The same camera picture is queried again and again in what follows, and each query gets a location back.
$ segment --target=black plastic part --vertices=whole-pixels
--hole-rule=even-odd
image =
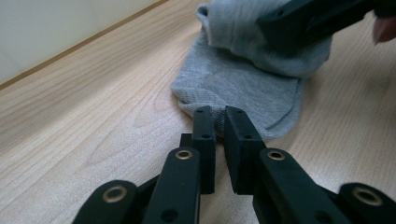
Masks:
[[[396,223],[396,203],[383,192],[367,185],[343,185],[337,204],[354,223]]]
[[[211,194],[215,192],[216,173],[216,136],[211,107],[196,109],[193,118],[191,141],[201,155],[201,193]]]
[[[375,15],[379,18],[389,18],[396,16],[396,0],[374,0]]]
[[[257,23],[268,49],[293,54],[361,21],[373,8],[373,0],[291,0]]]
[[[253,195],[253,208],[260,224],[281,224],[282,217],[276,209],[274,201],[262,183],[258,185]]]
[[[235,193],[253,195],[258,176],[254,161],[263,148],[266,146],[247,113],[226,106],[224,150]]]
[[[198,223],[200,155],[192,147],[172,150],[142,223]]]
[[[73,221],[74,224],[129,223],[136,215],[137,187],[131,182],[113,180],[96,189]]]
[[[151,199],[152,192],[158,181],[158,175],[151,178],[148,182],[142,184],[137,188],[137,199],[136,199],[136,209],[134,210],[134,215],[131,217],[130,223],[141,223],[143,217],[146,214],[147,207],[149,206],[149,201]]]
[[[351,223],[286,151],[262,150],[257,168],[281,223]]]
[[[192,147],[192,133],[183,133],[180,137],[180,147]]]

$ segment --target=wood grain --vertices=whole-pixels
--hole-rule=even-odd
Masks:
[[[169,0],[0,91],[0,223],[70,223],[94,189],[144,183],[191,118],[169,86],[200,30],[202,0]],[[359,181],[396,199],[396,42],[374,46],[372,17],[337,34],[305,83],[287,149],[321,186]],[[222,147],[202,223],[257,223],[233,195]]]

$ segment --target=screw hole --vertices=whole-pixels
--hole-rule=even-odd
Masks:
[[[275,161],[283,161],[285,160],[285,155],[278,151],[269,151],[267,156]]]
[[[126,196],[126,188],[121,185],[114,186],[103,193],[102,198],[107,203],[116,203]]]
[[[285,10],[281,9],[281,10],[279,10],[279,11],[276,13],[276,15],[277,15],[278,17],[280,17],[280,16],[283,15],[283,13],[285,13]]]
[[[372,206],[379,206],[382,204],[381,198],[369,189],[354,188],[352,194],[362,203],[367,203]]]
[[[173,222],[177,219],[178,212],[175,209],[167,209],[161,214],[161,219],[165,222]]]
[[[181,150],[176,153],[176,157],[180,160],[188,160],[192,157],[192,153],[188,150]]]
[[[317,211],[315,213],[315,218],[317,219],[318,222],[323,223],[323,224],[330,224],[332,223],[332,217],[322,211]]]

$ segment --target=gray sock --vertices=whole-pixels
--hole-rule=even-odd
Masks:
[[[224,107],[247,112],[261,137],[285,134],[298,118],[303,81],[325,62],[330,38],[293,56],[266,50],[255,21],[287,1],[213,0],[200,5],[203,29],[171,89],[190,116],[212,106],[215,130],[223,135]]]

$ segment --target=wooden table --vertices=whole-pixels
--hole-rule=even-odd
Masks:
[[[100,185],[157,175],[191,118],[169,86],[200,23],[202,0],[169,0],[0,90],[0,223],[70,223]],[[361,182],[396,199],[396,41],[375,46],[373,17],[334,37],[306,81],[295,128],[268,142],[321,186]],[[257,223],[234,195],[222,147],[201,223]]]

